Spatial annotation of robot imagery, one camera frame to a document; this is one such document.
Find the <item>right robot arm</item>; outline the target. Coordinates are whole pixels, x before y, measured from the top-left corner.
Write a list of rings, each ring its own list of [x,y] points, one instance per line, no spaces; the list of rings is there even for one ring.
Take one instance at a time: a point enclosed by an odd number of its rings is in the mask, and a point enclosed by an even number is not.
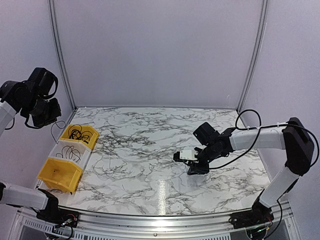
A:
[[[273,181],[287,159],[284,149],[235,151],[210,164],[206,175],[188,176],[185,207],[189,214],[222,213],[249,208]]]

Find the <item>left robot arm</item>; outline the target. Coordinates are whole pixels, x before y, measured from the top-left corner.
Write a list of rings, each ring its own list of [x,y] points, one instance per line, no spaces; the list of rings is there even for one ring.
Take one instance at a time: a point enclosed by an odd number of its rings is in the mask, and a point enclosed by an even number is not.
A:
[[[28,79],[8,80],[0,87],[0,132],[8,131],[9,123],[20,114],[27,128],[39,130],[62,116],[55,94],[58,78],[43,67],[36,67]],[[31,189],[7,182],[0,183],[0,203],[43,211],[53,223],[63,219],[63,211],[56,206],[57,198],[46,190]]]

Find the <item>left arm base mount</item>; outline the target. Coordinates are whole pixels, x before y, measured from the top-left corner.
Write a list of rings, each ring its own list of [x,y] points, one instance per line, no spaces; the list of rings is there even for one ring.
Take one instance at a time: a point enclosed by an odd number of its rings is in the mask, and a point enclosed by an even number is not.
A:
[[[47,204],[44,209],[36,211],[36,218],[53,224],[76,228],[80,213],[73,210],[62,209],[59,207],[59,200],[50,192],[39,189],[47,197]]]

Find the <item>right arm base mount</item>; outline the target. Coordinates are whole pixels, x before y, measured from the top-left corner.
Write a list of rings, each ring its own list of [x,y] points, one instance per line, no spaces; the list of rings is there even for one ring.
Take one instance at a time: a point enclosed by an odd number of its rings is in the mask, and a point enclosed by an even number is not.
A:
[[[270,223],[274,220],[271,207],[266,207],[260,202],[258,197],[250,210],[234,212],[230,215],[228,222],[234,229],[247,228],[264,223]]]

